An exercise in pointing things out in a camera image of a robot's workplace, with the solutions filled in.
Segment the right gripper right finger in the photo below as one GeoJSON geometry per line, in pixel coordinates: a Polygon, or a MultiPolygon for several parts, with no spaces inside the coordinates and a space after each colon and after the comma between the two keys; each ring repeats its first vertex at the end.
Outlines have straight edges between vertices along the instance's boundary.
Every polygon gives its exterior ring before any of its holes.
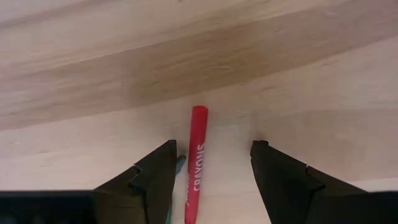
{"type": "Polygon", "coordinates": [[[332,177],[256,140],[251,146],[254,178],[272,224],[306,224],[316,195],[351,195],[365,191],[332,177]]]}

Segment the green crayon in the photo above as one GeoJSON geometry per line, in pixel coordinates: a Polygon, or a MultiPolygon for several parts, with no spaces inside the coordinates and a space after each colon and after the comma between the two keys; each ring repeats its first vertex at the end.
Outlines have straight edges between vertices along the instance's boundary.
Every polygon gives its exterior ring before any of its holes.
{"type": "MultiPolygon", "coordinates": [[[[175,175],[178,175],[180,173],[180,171],[182,170],[182,167],[185,163],[185,160],[186,160],[185,155],[181,155],[181,156],[177,157],[175,175]]],[[[172,200],[169,203],[169,210],[167,213],[167,219],[166,219],[165,224],[171,224],[171,222],[172,222],[172,200]]]]}

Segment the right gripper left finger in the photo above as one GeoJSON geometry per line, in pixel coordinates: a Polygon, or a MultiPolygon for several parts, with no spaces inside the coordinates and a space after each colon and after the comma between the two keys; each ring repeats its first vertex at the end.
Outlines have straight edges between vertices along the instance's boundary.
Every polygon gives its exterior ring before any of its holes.
{"type": "Polygon", "coordinates": [[[99,224],[166,224],[175,183],[177,142],[168,140],[95,188],[99,224]]]}

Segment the red crayon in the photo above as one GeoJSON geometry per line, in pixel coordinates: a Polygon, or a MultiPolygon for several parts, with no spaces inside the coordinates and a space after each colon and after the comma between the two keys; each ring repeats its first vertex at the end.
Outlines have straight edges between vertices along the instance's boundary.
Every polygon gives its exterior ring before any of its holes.
{"type": "Polygon", "coordinates": [[[201,179],[203,177],[207,123],[208,108],[205,106],[194,106],[192,108],[188,151],[185,224],[196,224],[197,220],[201,179]]]}

